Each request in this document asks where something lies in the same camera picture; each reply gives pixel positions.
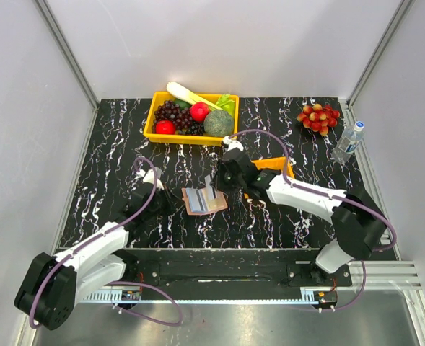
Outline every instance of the yellow basket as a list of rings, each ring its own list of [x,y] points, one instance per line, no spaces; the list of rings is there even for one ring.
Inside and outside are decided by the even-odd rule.
[[[221,96],[220,94],[198,94],[199,96],[215,103]],[[149,108],[148,119],[146,120],[143,134],[150,142],[156,143],[176,143],[176,144],[198,144],[200,146],[221,146],[223,138],[208,137],[208,136],[185,136],[185,135],[158,135],[152,132],[154,122],[154,111],[167,100],[175,98],[168,92],[156,92],[153,96],[152,105]],[[240,108],[240,98],[236,95],[231,95],[230,99],[235,101],[235,129],[233,133],[238,132],[238,114]]]

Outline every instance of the grapes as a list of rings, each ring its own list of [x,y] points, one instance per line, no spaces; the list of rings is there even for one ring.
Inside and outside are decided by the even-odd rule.
[[[161,120],[170,120],[179,135],[202,136],[204,124],[197,123],[191,117],[188,107],[181,107],[173,101],[166,100],[154,111],[152,132],[156,133],[156,124]]]

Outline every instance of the tabletop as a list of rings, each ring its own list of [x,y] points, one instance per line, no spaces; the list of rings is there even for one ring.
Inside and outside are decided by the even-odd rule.
[[[296,179],[348,190],[362,184],[354,157],[341,166],[330,158],[343,131],[339,125],[322,137],[303,128],[297,115],[304,105],[320,103],[341,112],[336,98],[241,98],[239,130],[259,128],[277,135],[289,150]],[[179,197],[181,187],[203,187],[223,154],[219,146],[151,143],[143,136],[151,99],[104,99],[84,158],[59,246],[72,247],[96,232],[124,207],[141,183],[133,161],[145,156],[163,171],[161,180]],[[263,134],[239,138],[251,159],[282,156]],[[228,208],[209,216],[189,216],[180,198],[177,211],[136,231],[133,248],[307,248],[322,247],[335,231],[326,221],[300,209],[247,200],[228,194]]]

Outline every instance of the bottle cap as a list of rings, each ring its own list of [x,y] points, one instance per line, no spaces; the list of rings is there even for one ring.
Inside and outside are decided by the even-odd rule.
[[[363,131],[363,128],[364,128],[364,123],[362,121],[357,121],[354,125],[354,130],[356,132]]]

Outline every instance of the bottle label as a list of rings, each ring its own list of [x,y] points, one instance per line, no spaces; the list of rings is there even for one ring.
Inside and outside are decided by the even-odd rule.
[[[359,145],[360,141],[351,141],[350,139],[343,137],[341,138],[341,141],[337,145],[337,148],[339,148],[342,151],[345,151],[346,153],[350,154],[353,153],[356,149],[356,147]]]

